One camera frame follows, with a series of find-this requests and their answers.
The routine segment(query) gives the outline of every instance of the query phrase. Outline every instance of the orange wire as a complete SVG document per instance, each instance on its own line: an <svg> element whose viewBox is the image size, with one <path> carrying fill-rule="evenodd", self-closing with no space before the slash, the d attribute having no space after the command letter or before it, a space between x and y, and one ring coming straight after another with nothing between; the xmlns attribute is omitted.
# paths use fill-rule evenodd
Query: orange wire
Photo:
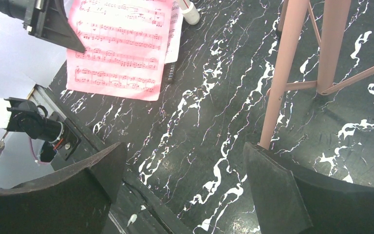
<svg viewBox="0 0 374 234"><path fill-rule="evenodd" d="M62 138L55 146L54 146L54 150L56 150L58 148L58 146L63 142L64 138Z"/></svg>

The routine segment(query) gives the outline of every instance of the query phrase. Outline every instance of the white cylinder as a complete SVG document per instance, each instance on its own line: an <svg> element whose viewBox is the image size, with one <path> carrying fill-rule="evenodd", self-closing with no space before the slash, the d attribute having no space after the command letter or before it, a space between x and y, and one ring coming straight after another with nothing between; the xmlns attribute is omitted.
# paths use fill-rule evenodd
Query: white cylinder
<svg viewBox="0 0 374 234"><path fill-rule="evenodd" d="M191 25L197 24L200 20L200 14L192 2L190 2L188 9L183 10L183 8L181 8L181 13L183 14L187 23Z"/></svg>

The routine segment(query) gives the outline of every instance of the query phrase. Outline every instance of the black marble surface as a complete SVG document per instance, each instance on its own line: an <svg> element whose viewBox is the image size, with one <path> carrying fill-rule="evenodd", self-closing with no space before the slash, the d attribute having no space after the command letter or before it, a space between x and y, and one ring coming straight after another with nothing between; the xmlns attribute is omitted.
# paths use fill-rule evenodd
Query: black marble surface
<svg viewBox="0 0 374 234"><path fill-rule="evenodd" d="M146 102L50 88L105 143L128 143L128 168L194 233L260 233L242 150L260 140L281 3L195 2L183 25L176 83ZM321 25L323 2L312 1ZM352 1L335 82L374 65L374 0ZM306 23L290 82L315 80L318 45ZM333 95L287 92L271 151L319 173L374 186L374 76Z"/></svg>

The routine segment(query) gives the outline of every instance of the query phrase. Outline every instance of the marble table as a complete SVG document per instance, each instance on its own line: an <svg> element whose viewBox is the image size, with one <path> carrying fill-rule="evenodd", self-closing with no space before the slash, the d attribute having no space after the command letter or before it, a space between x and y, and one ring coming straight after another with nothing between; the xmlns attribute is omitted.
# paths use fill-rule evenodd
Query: marble table
<svg viewBox="0 0 374 234"><path fill-rule="evenodd" d="M146 102L50 88L106 144L127 142L127 167L196 234L260 233L242 150L260 140L275 70L280 1L195 1L183 25L176 82ZM318 25L323 2L312 1ZM335 81L374 65L374 0L352 1ZM290 82L315 80L311 23ZM333 95L287 92L270 150L319 173L374 186L374 76Z"/></svg>

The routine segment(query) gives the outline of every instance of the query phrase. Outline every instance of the sheet music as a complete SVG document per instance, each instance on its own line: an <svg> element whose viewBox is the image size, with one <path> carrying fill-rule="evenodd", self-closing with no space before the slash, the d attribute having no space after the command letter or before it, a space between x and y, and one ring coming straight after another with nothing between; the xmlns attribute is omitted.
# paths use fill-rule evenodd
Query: sheet music
<svg viewBox="0 0 374 234"><path fill-rule="evenodd" d="M67 50L67 89L158 99L172 0L75 0L69 23L86 52Z"/></svg>
<svg viewBox="0 0 374 234"><path fill-rule="evenodd" d="M177 1L173 2L171 8L170 32L168 36L168 45L166 60L164 63L176 62L178 51L180 49L181 25L183 24L183 14L178 6Z"/></svg>

